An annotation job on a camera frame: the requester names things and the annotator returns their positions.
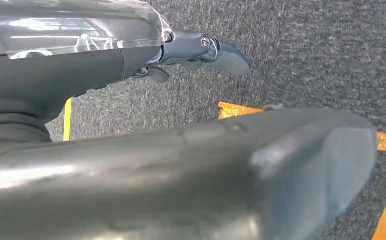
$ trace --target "robotic hand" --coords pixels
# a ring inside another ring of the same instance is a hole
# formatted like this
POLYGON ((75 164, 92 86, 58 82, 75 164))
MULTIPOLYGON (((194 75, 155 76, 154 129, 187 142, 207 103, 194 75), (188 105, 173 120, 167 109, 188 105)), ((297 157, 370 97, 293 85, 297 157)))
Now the robotic hand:
POLYGON ((250 70, 247 58, 235 45, 208 37, 204 33, 174 29, 159 53, 133 75, 150 77, 164 83, 169 75, 159 65, 180 64, 187 70, 197 70, 203 64, 242 76, 250 70))
POLYGON ((330 109, 50 143, 68 98, 172 64, 249 70, 138 0, 0 0, 0 240, 307 240, 363 187, 375 129, 330 109))

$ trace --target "gray carpet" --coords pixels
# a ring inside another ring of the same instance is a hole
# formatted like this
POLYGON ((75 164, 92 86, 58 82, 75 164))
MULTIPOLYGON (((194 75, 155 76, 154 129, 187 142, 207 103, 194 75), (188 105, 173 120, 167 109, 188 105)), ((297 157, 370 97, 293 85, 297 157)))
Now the gray carpet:
MULTIPOLYGON (((74 99, 72 139, 217 118, 218 102, 330 107, 386 132, 386 1, 153 0, 175 28, 236 43, 253 69, 235 78, 167 67, 165 84, 132 79, 74 99)), ((62 138, 62 118, 48 125, 62 138)), ((353 205, 319 239, 371 239, 386 204, 386 153, 353 205)))

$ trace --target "metal screw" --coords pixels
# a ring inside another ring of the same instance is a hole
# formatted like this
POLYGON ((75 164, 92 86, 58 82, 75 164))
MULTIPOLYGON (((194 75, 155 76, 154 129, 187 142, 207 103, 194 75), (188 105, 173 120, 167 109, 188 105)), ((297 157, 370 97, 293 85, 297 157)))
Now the metal screw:
POLYGON ((206 50, 210 49, 211 41, 208 37, 204 36, 202 37, 202 47, 206 50))

